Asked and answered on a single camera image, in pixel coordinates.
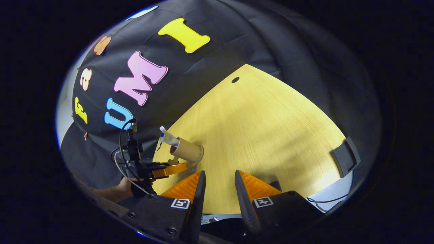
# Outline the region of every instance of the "light wood surface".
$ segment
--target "light wood surface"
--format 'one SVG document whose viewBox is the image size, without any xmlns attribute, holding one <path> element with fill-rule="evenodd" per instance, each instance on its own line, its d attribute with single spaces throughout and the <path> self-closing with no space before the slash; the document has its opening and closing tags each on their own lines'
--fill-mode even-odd
<svg viewBox="0 0 434 244">
<path fill-rule="evenodd" d="M 202 145 L 204 156 L 196 169 L 154 182 L 154 190 L 161 194 L 204 170 L 204 213 L 240 213 L 236 170 L 267 183 L 279 180 L 283 192 L 295 190 L 303 197 L 340 179 L 330 155 L 345 140 L 339 128 L 296 90 L 247 64 L 211 89 L 168 131 Z M 154 162 L 173 158 L 169 145 L 157 148 Z"/>
</svg>

